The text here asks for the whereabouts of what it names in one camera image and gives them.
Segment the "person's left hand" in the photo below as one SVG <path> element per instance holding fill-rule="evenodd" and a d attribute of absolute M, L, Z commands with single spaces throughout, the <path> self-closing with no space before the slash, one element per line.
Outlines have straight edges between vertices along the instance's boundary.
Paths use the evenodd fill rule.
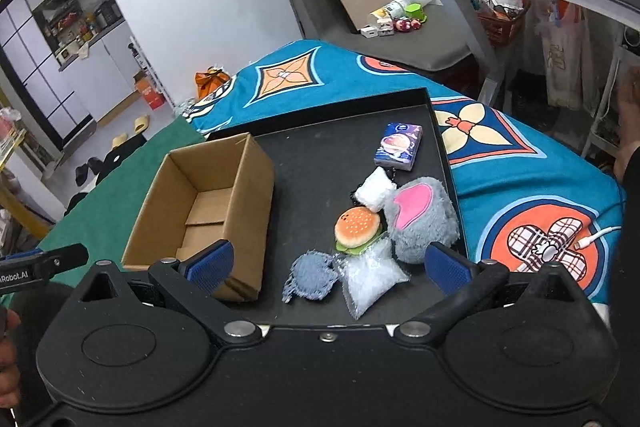
<path fill-rule="evenodd" d="M 20 370 L 16 365 L 16 349 L 9 332 L 21 324 L 21 319 L 12 310 L 6 311 L 6 332 L 1 336 L 0 401 L 2 410 L 16 407 L 20 402 Z"/>

